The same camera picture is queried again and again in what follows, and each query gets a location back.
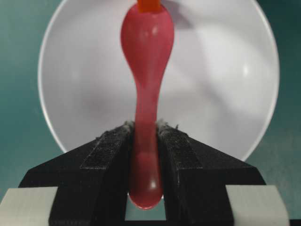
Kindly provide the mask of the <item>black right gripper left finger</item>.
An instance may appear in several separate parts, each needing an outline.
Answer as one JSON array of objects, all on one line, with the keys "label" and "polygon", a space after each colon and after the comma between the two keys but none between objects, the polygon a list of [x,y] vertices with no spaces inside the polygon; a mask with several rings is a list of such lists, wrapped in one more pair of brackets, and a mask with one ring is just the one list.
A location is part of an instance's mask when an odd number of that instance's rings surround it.
[{"label": "black right gripper left finger", "polygon": [[28,170],[0,204],[3,226],[119,226],[125,221],[134,124]]}]

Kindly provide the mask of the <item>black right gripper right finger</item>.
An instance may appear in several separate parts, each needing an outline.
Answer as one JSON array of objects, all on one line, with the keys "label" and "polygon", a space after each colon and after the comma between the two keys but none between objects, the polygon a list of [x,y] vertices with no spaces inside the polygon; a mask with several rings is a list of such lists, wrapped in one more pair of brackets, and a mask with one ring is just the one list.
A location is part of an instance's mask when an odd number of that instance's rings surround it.
[{"label": "black right gripper right finger", "polygon": [[170,226],[291,226],[284,201],[258,169],[157,122]]}]

